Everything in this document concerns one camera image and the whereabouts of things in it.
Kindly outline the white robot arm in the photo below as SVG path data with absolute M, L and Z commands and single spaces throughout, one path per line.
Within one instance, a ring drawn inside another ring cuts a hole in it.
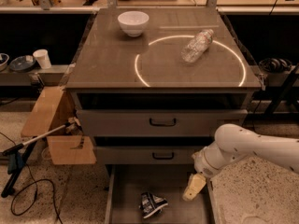
M 299 173 L 298 139 L 261 135 L 235 124 L 224 124 L 216 130 L 209 146 L 192 154 L 196 173 L 190 175 L 183 199 L 192 201 L 209 178 L 247 156 L 258 156 Z

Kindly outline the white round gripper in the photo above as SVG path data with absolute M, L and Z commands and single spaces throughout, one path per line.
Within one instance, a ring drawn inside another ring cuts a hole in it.
M 206 185 L 206 178 L 217 175 L 229 163 L 229 154 L 213 142 L 192 154 L 194 169 L 199 174 L 191 174 L 183 192 L 184 201 L 192 201 Z

